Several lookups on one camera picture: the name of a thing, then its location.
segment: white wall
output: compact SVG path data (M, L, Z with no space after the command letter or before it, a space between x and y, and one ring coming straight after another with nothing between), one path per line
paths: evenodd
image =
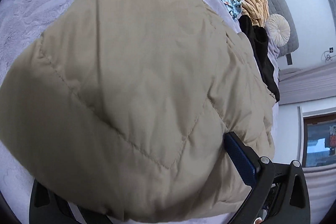
M300 106L302 112L333 108L336 107L336 97L279 106L274 162L289 164L292 160L300 159L301 122L298 111Z
M293 65L285 57L278 59L280 69L306 68L324 62L324 51L334 47L336 32L328 0L286 0L299 38L299 48L292 53Z

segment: window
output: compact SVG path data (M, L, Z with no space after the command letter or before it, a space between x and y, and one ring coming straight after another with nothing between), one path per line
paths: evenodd
M303 118L303 167L336 163L336 113Z

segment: blue gripper pad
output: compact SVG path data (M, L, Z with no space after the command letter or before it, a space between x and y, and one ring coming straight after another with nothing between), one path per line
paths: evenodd
M230 156L245 185L255 187L257 185L257 170L254 165L230 133L224 134L223 141L224 149Z

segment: cream pleated pillow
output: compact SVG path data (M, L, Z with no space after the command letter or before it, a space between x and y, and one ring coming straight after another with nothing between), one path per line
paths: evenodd
M273 14L269 16L267 23L274 43L278 47L287 44L291 34L287 20L282 15Z

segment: silver screw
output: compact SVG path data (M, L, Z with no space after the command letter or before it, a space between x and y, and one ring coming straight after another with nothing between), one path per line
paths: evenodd
M269 158L261 157L261 162L264 163L264 164L267 164L267 163L269 163Z
M293 165L294 165L295 167L300 167L300 162L297 161L297 160L294 160L294 161L293 161Z

